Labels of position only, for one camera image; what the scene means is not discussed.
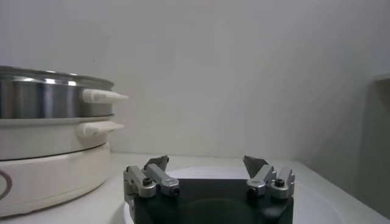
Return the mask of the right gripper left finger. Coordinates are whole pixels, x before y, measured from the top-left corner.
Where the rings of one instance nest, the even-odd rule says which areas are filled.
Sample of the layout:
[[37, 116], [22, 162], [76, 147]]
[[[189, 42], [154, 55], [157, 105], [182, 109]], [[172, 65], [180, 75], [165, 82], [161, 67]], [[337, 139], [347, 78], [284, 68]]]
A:
[[180, 183], [166, 173], [168, 163], [169, 156], [163, 155], [151, 158], [142, 168], [127, 166], [123, 172], [124, 200], [150, 199], [162, 194], [176, 201], [180, 195]]

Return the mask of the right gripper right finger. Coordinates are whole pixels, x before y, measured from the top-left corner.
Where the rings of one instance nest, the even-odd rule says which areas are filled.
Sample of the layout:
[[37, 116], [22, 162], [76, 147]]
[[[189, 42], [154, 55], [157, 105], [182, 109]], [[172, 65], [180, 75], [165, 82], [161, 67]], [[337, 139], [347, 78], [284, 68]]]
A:
[[250, 197], [259, 198], [270, 193], [273, 198], [288, 199], [294, 195], [295, 175], [290, 167], [285, 166], [277, 173], [264, 159], [251, 156], [244, 156], [243, 163], [250, 177], [246, 181]]

